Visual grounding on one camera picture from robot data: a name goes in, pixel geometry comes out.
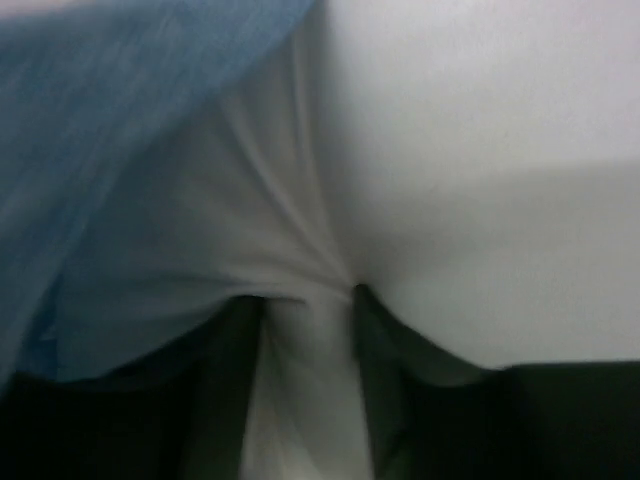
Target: white cloth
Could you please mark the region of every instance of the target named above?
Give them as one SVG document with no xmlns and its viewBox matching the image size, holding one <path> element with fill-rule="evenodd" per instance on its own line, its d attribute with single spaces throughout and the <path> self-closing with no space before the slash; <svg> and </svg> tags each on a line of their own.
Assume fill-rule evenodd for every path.
<svg viewBox="0 0 640 480">
<path fill-rule="evenodd" d="M 327 1 L 125 176 L 64 274 L 66 378 L 267 296 L 246 472 L 353 480 L 370 477 L 357 281 L 486 367 L 637 358 L 639 15 Z M 103 329 L 122 345 L 96 357 Z"/>
</svg>

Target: white fabric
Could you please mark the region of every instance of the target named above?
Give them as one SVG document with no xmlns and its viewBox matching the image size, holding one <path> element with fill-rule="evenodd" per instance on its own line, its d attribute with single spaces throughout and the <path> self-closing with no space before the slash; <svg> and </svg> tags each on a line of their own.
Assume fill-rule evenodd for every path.
<svg viewBox="0 0 640 480">
<path fill-rule="evenodd" d="M 322 160 L 392 310 L 487 367 L 638 358 L 640 3 L 328 15 Z"/>
<path fill-rule="evenodd" d="M 275 299 L 245 462 L 268 480 L 370 477 L 357 280 L 483 366 L 640 354 L 640 3 L 325 7 L 128 173 L 59 307 L 76 378 Z"/>
</svg>

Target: blue fabric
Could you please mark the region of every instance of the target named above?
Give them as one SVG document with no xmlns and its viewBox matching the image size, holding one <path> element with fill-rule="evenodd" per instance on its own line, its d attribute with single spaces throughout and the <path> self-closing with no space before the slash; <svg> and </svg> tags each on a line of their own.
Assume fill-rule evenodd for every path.
<svg viewBox="0 0 640 480">
<path fill-rule="evenodd" d="M 92 0 L 0 20 L 0 387 L 25 348 L 29 368 L 55 370 L 43 298 L 135 154 L 312 3 Z"/>
</svg>

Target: blue cloth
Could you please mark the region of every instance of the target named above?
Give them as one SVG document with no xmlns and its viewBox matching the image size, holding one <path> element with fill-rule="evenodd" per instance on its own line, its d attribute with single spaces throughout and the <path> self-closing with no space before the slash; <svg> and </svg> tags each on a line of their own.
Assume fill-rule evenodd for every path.
<svg viewBox="0 0 640 480">
<path fill-rule="evenodd" d="M 0 20 L 0 387 L 20 357 L 55 371 L 43 299 L 135 154 L 238 80 L 313 0 L 89 2 Z"/>
</svg>

